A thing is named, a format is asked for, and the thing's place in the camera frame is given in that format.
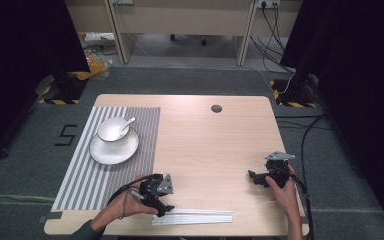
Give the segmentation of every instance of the black sleeve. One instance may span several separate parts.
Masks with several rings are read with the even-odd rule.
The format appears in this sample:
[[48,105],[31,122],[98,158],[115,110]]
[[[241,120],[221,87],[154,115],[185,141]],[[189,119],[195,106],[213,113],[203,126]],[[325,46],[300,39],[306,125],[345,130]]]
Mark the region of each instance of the black sleeve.
[[85,224],[83,224],[83,226],[81,228],[79,228],[79,230],[74,232],[70,236],[70,238],[68,238],[68,239],[69,240],[98,240],[98,239],[101,239],[102,235],[104,234],[105,229],[102,230],[101,232],[97,232],[97,231],[93,230],[93,228],[91,226],[91,222],[92,222],[92,220],[85,222]]

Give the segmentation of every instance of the black and yellow hazard tape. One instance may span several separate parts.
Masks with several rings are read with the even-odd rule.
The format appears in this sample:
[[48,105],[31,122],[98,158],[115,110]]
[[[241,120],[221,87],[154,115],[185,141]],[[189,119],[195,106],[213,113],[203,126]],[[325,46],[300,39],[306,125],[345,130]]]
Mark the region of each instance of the black and yellow hazard tape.
[[87,80],[82,80],[75,85],[75,89],[70,92],[62,92],[56,86],[54,80],[49,83],[49,86],[43,91],[42,97],[39,100],[41,104],[79,104],[83,89],[86,86]]
[[284,87],[281,88],[278,86],[279,84],[276,83],[276,81],[270,81],[270,86],[272,87],[274,99],[276,101],[276,104],[279,106],[286,106],[286,107],[311,107],[315,108],[316,104],[310,99],[309,96],[297,96],[296,99],[284,99],[282,98],[282,94],[279,94],[279,92],[284,91]]

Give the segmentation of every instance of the power strip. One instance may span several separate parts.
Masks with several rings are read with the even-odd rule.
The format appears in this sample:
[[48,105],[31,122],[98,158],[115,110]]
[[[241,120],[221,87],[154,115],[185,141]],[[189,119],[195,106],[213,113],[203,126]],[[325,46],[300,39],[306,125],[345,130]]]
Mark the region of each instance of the power strip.
[[266,2],[266,8],[265,9],[270,9],[270,8],[279,8],[280,5],[280,0],[257,0],[257,8],[262,8],[261,4],[263,2]]

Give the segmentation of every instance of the table hole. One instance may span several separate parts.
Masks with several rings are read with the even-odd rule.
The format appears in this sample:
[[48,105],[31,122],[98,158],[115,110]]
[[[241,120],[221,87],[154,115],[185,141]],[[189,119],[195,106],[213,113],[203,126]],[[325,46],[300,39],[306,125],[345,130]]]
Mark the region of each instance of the table hole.
[[223,110],[223,108],[220,106],[220,105],[213,105],[211,107],[211,111],[215,112],[215,113],[219,113]]

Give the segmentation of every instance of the yellow object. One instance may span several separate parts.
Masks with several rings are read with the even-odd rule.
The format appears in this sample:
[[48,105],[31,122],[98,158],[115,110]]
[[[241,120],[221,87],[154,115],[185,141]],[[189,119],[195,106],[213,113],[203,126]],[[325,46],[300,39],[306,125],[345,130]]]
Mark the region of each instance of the yellow object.
[[89,65],[89,72],[73,72],[80,80],[85,80],[98,73],[105,72],[108,69],[107,63],[100,59],[96,54],[91,52],[86,53],[86,60]]

